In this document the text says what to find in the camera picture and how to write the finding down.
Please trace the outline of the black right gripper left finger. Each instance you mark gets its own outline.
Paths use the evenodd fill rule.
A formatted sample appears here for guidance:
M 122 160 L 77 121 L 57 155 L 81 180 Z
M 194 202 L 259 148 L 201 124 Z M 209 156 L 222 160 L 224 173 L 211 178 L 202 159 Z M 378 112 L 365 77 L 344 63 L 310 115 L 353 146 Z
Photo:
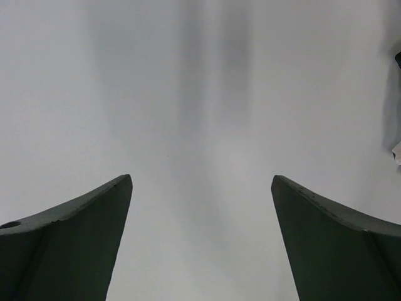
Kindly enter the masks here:
M 121 175 L 1 225 L 1 300 L 105 300 L 132 197 Z

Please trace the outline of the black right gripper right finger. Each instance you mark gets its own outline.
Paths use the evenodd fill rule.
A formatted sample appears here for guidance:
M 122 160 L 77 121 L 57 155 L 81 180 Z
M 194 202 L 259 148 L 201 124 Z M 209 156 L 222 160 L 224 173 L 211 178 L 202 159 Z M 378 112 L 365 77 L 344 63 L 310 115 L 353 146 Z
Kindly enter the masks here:
M 284 176 L 271 192 L 300 300 L 400 300 L 400 225 Z

